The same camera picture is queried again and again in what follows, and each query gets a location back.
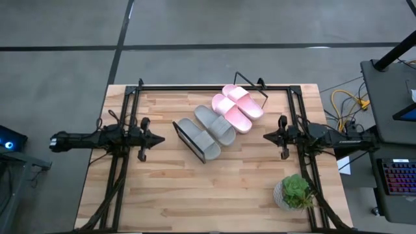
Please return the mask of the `pink rubber slide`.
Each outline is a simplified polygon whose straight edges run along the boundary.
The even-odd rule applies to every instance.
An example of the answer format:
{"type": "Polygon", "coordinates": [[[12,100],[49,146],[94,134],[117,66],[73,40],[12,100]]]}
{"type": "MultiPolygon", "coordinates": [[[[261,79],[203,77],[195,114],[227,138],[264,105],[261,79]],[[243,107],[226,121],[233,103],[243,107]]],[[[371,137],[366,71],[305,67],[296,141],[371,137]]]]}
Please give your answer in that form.
{"type": "Polygon", "coordinates": [[[237,104],[222,94],[212,98],[213,110],[223,116],[239,133],[246,134],[252,128],[252,122],[240,111],[237,104]]]}
{"type": "Polygon", "coordinates": [[[239,110],[249,119],[258,120],[264,115],[263,109],[243,87],[227,84],[222,88],[222,94],[236,103],[239,110]]]}

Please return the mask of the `black aluminium table frame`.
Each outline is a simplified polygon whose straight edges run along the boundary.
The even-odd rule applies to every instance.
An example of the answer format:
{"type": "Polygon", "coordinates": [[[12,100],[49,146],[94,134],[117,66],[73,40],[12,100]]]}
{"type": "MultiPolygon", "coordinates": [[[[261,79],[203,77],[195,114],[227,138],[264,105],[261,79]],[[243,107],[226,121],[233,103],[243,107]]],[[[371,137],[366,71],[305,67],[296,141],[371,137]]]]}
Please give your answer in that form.
{"type": "Polygon", "coordinates": [[[275,185],[300,171],[296,148],[281,160],[280,149],[264,139],[289,115],[285,87],[270,84],[252,97],[265,114],[251,131],[238,135],[219,158],[202,163],[178,137],[173,122],[194,118],[197,106],[209,106],[219,85],[146,85],[137,117],[164,142],[147,152],[146,162],[131,152],[119,231],[145,232],[286,232],[309,231],[307,211],[285,211],[273,199],[275,185]]]}

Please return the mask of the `black computer with blue light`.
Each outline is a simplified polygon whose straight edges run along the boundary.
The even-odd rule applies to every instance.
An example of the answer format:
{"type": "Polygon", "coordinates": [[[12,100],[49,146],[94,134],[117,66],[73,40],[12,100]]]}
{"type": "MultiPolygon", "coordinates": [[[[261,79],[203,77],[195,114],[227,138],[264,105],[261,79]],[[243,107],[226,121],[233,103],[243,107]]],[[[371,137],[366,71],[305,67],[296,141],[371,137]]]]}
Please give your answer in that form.
{"type": "Polygon", "coordinates": [[[0,125],[0,146],[11,151],[22,151],[28,137],[5,126],[0,125]]]}

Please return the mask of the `tablet with blue screen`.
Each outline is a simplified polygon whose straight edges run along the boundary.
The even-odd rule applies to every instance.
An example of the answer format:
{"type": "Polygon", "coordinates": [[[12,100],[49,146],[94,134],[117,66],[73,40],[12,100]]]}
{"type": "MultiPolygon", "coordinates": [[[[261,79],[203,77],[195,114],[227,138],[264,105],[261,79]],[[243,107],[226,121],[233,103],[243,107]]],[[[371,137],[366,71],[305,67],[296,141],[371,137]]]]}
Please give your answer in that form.
{"type": "Polygon", "coordinates": [[[393,115],[394,120],[416,122],[416,103],[413,103],[393,115]]]}

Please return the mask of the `black keyboard desk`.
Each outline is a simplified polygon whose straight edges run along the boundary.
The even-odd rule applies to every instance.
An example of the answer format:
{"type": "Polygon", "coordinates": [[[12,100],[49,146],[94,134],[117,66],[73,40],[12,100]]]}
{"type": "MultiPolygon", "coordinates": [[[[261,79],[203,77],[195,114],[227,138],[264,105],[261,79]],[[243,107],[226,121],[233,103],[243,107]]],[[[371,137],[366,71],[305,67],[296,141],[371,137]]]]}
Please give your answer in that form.
{"type": "Polygon", "coordinates": [[[378,159],[416,159],[416,146],[382,144],[380,149],[370,153],[374,174],[377,208],[387,221],[416,225],[416,196],[390,196],[385,193],[378,171],[378,159]]]}

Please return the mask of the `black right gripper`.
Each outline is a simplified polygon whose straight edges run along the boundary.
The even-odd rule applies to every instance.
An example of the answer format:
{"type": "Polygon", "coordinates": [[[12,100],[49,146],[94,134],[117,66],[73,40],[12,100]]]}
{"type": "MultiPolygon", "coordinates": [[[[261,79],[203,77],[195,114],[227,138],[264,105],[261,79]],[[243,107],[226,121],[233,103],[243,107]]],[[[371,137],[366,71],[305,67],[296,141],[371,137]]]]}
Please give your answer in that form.
{"type": "Polygon", "coordinates": [[[286,115],[281,115],[278,120],[278,130],[263,135],[266,140],[279,147],[282,147],[282,160],[289,158],[289,149],[287,145],[296,144],[306,134],[302,120],[302,117],[297,115],[297,125],[288,125],[286,115]]]}

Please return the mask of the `grey rubber slide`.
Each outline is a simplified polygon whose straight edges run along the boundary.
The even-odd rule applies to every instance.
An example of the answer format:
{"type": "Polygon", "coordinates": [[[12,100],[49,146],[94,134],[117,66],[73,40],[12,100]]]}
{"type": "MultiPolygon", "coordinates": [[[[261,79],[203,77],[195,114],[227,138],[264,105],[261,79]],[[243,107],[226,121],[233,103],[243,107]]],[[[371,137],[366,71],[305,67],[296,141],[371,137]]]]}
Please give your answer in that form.
{"type": "Polygon", "coordinates": [[[234,143],[236,132],[223,116],[203,105],[194,109],[194,115],[208,133],[221,145],[230,146],[234,143]]]}
{"type": "Polygon", "coordinates": [[[207,131],[201,130],[192,120],[183,118],[172,124],[178,137],[203,164],[220,156],[220,146],[207,131]]]}

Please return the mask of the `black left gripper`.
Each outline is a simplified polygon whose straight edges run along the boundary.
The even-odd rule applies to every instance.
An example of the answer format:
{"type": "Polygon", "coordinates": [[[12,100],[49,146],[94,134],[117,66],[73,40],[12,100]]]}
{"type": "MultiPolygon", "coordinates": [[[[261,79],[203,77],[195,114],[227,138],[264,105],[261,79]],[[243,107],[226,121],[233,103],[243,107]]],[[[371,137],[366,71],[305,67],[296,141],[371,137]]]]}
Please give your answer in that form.
{"type": "Polygon", "coordinates": [[[150,133],[150,119],[145,117],[141,120],[140,126],[132,125],[128,132],[128,143],[130,146],[140,146],[138,159],[141,162],[146,162],[146,148],[152,148],[157,144],[164,142],[165,138],[153,133],[150,133]]]}

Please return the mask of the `backlit keyboard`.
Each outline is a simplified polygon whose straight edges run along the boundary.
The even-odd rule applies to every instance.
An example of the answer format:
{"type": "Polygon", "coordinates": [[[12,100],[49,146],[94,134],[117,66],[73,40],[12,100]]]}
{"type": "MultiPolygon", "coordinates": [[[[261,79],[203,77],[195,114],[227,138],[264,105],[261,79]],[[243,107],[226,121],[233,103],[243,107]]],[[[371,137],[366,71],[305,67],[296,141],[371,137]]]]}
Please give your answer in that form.
{"type": "Polygon", "coordinates": [[[378,159],[376,162],[387,195],[416,196],[416,159],[378,159]]]}

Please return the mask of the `green succulent in white pot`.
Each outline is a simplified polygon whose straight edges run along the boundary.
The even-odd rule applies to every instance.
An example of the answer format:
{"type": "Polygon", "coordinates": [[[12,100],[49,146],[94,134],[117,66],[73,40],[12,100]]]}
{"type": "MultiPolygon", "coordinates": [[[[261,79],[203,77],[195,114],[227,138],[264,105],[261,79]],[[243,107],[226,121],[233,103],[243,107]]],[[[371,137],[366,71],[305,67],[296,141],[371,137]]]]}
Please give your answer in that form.
{"type": "Polygon", "coordinates": [[[315,206],[315,194],[309,183],[299,174],[287,176],[277,183],[273,197],[276,205],[286,211],[303,211],[315,206]]]}

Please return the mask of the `black pole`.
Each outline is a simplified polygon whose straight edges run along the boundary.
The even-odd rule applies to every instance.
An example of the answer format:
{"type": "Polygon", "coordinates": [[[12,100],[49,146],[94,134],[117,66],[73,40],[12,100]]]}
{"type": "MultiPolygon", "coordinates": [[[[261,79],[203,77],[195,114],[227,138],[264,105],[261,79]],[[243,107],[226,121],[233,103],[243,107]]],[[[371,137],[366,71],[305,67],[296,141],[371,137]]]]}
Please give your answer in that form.
{"type": "Polygon", "coordinates": [[[407,36],[401,43],[373,64],[374,69],[384,71],[390,64],[416,45],[416,30],[407,36]]]}

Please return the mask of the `wooden shelf with black frame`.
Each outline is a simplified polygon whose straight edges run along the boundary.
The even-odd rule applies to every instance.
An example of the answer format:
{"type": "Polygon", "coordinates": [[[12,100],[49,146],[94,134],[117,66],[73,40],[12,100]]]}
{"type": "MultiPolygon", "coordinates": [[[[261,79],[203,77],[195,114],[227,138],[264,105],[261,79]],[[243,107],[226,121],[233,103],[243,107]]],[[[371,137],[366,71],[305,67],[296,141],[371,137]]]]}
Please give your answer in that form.
{"type": "Polygon", "coordinates": [[[172,124],[178,137],[202,163],[206,163],[220,156],[222,146],[231,146],[238,133],[248,133],[252,122],[263,115],[263,106],[249,91],[232,83],[213,96],[210,108],[199,105],[194,109],[194,117],[202,128],[188,118],[172,124]]]}

